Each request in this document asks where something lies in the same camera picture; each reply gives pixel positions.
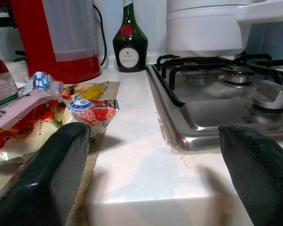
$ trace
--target gas stove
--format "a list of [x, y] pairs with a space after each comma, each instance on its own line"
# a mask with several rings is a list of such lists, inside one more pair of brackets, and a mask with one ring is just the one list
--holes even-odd
[[147, 65], [169, 143], [183, 151], [219, 149], [218, 127], [239, 124], [283, 147], [283, 60], [270, 55], [160, 56]]

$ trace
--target stove knob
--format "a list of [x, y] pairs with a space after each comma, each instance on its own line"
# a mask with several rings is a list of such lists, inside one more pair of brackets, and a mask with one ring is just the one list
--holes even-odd
[[268, 80], [259, 82], [253, 102], [267, 109], [283, 109], [283, 86]]

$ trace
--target green glass bottle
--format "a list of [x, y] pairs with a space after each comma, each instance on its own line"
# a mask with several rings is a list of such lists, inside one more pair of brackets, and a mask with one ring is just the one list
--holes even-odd
[[139, 72], [146, 69], [148, 39], [135, 20], [133, 0], [123, 4], [123, 23], [113, 39], [117, 66], [120, 72]]

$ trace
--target red wax seal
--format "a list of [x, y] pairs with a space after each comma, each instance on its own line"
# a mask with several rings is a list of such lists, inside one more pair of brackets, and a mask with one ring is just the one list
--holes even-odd
[[131, 36], [133, 32], [134, 32], [134, 27], [132, 27], [131, 25], [125, 25], [121, 28], [121, 35], [125, 38]]

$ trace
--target logo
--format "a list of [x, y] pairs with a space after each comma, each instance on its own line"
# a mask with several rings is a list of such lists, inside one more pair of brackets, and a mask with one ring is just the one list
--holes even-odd
[[75, 97], [74, 101], [70, 101], [67, 104], [67, 109], [74, 113], [83, 113], [84, 109], [88, 109], [93, 105], [92, 102], [85, 100], [81, 97]]
[[132, 27], [131, 25], [125, 25], [121, 28], [120, 33], [124, 38], [128, 38], [133, 35], [134, 27]]

